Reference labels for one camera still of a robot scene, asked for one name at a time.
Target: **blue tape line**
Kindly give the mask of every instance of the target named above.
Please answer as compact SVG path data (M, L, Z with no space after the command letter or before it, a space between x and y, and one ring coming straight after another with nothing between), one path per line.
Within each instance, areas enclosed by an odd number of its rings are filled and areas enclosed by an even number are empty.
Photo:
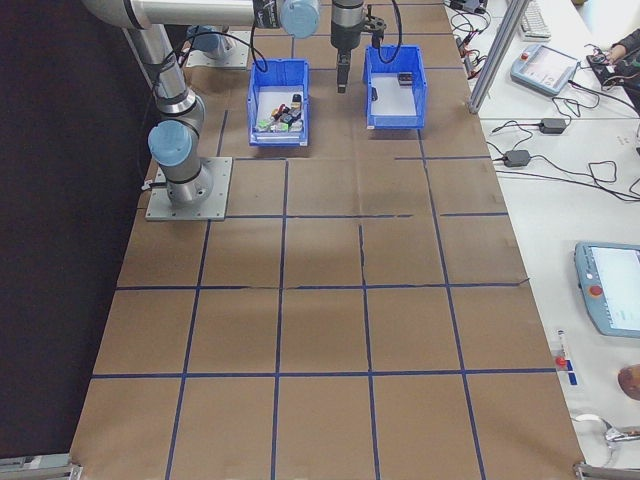
M379 214L379 215L286 215L286 218L301 218L301 219L360 219L360 218L374 218L374 219L393 219L393 218L413 218L412 213L400 213L397 215ZM227 215L226 218L234 219L263 219L284 218L284 215L265 214L265 215Z
M420 148L422 151L422 155L424 157L424 146L422 143L422 134L420 132L418 132L418 135L420 137ZM431 179L429 177L429 169L427 168L427 161L426 159L423 160L422 163L423 169L424 169L424 173L426 176L426 181L427 181L427 187L428 187L428 192L429 192L429 201L431 203L431 214L433 217L433 223L434 223L434 229L435 229L435 234L436 234L436 241L438 244L438 251L440 254L440 262L442 265L442 274L444 276L444 282L446 285L446 292L447 292L447 300L449 303L449 311L451 313L451 323L453 326L453 334L454 334L454 338L455 338L455 342L456 342L456 349L458 351L458 360L460 362L460 369L462 370L462 384L464 387L464 395L465 395L465 399L467 402L467 411L469 414L469 422L471 424L471 433L473 436L473 444L474 444L474 448L476 451L476 458L478 461L478 469L480 470L480 477L482 480L486 480L487 476L486 476L486 472L484 469L484 461L482 459L482 451L480 450L480 439L478 437L478 429L476 426L476 421L475 421L475 414L473 411L473 404L471 402L471 392L469 390L469 382L467 379L467 375L465 373L465 365L464 365L464 356L462 354L462 345L460 342L460 332L458 329L458 322L456 319L456 312L455 312L455 308L453 306L453 295L451 293L451 286L449 284L449 273L447 271L447 262L445 260L445 256L444 256L444 247L443 247L443 243L442 243L442 235L440 233L440 225L438 223L438 215L436 212L436 207L435 207L435 202L434 202L434 198L433 198L433 190L431 188Z
M117 380L127 378L182 378L181 373L94 373L92 380Z
M442 370L379 370L353 372L190 372L181 373L96 373L92 380L118 380L140 378L325 378L325 377L426 377L440 375L503 375L557 373L553 367L540 368L482 368Z
M360 247L360 275L362 279L362 303L364 310L364 335L367 348L367 374L369 380L369 410L371 415L371 440L373 446L373 466L376 480L380 480L380 455L378 452L378 430L376 425L376 401L373 388L373 361L371 359L371 329L369 326L369 297L365 275L364 234L362 225L358 225L358 244Z
M211 220L207 220L207 229L204 234L204 242L202 244L202 254L200 256L200 268L198 270L197 287L202 284L202 275L204 272L204 264L207 258L207 248L209 246L209 234L211 232ZM200 300L200 289L196 288L193 300L193 310L191 312L191 323L189 325L189 335L187 337L187 348L184 355L184 363L182 366L182 380L180 381L180 391L178 393L178 405L176 406L176 415L173 421L173 431L171 433L171 444L169 447L169 455L167 458L167 469L165 471L165 480L171 479L171 469L173 468L173 456L175 454L176 439L178 437L178 428L180 426L180 414L182 413L182 402L184 400L184 389L187 381L187 372L189 370L189 359L191 356L191 344L193 341L193 332L195 331L196 318L198 316L198 302Z
M299 285L296 287L283 287L284 290L367 290L379 289L409 289L409 288L482 288L482 287L518 287L529 281L528 278L519 282L485 282L485 283L422 283L422 284L372 284L372 285ZM255 287L251 285L174 285L174 286L135 286L135 287L116 287L116 291L154 291L154 290L275 290L278 287Z
M506 217L508 212L441 213L441 217Z
M284 164L284 194L282 199L282 238L280 240L280 279L278 287L278 325L276 329L276 380L273 388L273 426L271 431L271 480L276 480L278 452L278 405L280 402L280 360L282 349L282 305L284 296L284 266L287 247L287 202L289 197L289 162Z

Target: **blue plastic bin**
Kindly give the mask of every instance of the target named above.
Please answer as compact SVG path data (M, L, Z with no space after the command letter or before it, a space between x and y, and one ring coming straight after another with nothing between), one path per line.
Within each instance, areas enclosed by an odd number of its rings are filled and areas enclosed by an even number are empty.
M389 59L395 52L396 45L383 45L378 51L368 46L365 51L363 81L367 86L367 128L368 129L413 129L424 128L427 108L427 78L422 64L422 52L417 45L402 45L392 63L385 64L380 60ZM400 87L398 73L411 73L412 85ZM373 88L376 82L385 82L385 90L376 88L378 99L373 100ZM380 105L386 103L383 113ZM395 113L394 107L400 108Z
M268 118L272 109L280 103L291 104L294 93L302 95L302 131L300 132L256 132L260 118ZM260 108L260 99L271 99ZM249 145L272 147L306 147L309 142L309 63L302 59L267 59L267 71L261 72L254 64L251 68L249 94L247 96Z

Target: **small object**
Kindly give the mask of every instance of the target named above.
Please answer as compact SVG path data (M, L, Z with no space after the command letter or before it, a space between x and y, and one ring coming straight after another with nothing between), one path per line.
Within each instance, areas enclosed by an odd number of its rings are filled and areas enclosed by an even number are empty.
M289 107L287 107L284 103L280 105L278 108L274 108L271 111L271 118L274 120L278 120L283 114L289 112Z
M277 122L271 125L269 131L272 133L285 133L289 131L289 125L282 122Z
M530 160L531 155L528 150L509 150L502 159L504 165L509 168L526 167Z
M291 99L291 110L300 110L302 108L302 95L294 93Z
M256 124L256 132L267 132L271 126L272 121L267 119L258 120Z
M622 391L634 400L640 400L640 364L625 367L618 373Z
M562 118L543 118L540 122L540 132L547 135L560 135L567 128L567 122Z
M413 85L413 74L411 72L400 72L398 74L398 83L401 87L410 87Z
M295 121L294 118L288 113L285 113L280 117L280 123L286 124L287 127L291 125L294 121Z
M564 333L564 330L558 330L558 338L560 339L560 345L562 346L562 358L565 364L564 370L566 370L567 376L569 377L569 384L576 386L578 385L578 378L576 377L576 372L573 368L573 361L571 360L571 352L569 352L567 336Z
M293 121L291 123L295 122L302 116L302 110L300 110L299 108L292 108L288 113L293 118Z
M301 132L302 131L302 120L296 120L289 127L290 132Z

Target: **table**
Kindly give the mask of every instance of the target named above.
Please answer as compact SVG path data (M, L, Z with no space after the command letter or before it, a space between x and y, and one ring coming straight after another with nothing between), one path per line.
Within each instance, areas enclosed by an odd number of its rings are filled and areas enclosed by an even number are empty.
M590 36L570 1L538 0L538 3L552 31L549 46L583 59L588 53L583 46L590 42ZM489 10L494 22L487 32L473 40L471 48L488 51L504 8L501 0L491 3ZM479 113L487 140L503 151L528 136L513 127L492 133L506 120L531 123L543 117L559 117L547 97L509 79L510 59L527 45L518 36L514 38ZM599 90L597 79L589 70L579 70L575 79ZM619 87L611 93L627 100ZM593 98L570 87L561 95L587 104ZM534 131L533 138L518 149L544 155L573 171L586 172L589 162L615 161L619 167L616 186L626 192L640 178L640 156L634 148L637 128L637 116L631 109L603 97L600 107L584 110L582 118L574 117L561 136L545 136L535 127L530 128ZM491 153L499 158L495 150ZM496 170L508 170L499 162L495 165ZM611 171L608 168L600 167L598 171L605 175ZM581 180L559 172L542 159L532 160L520 171ZM557 342L557 330L563 329L570 344L579 383L570 385L563 374L560 379L571 414L596 413L619 427L638 425L640 405L623 394L616 377L622 367L640 362L640 341L605 337L595 330L577 288L572 255L576 242L581 240L638 243L640 205L625 204L603 192L567 183L500 173L498 178L547 339L550 343ZM609 452L602 426L574 422L574 428L587 462L593 465L606 462ZM640 443L626 444L614 454L609 466L638 468L639 458Z

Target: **keyboard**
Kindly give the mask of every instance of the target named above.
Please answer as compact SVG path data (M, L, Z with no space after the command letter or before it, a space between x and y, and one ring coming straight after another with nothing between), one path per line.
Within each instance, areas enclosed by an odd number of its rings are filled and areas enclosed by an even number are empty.
M520 36L525 42L548 42L551 39L551 30L542 18L536 0L529 1L520 19Z

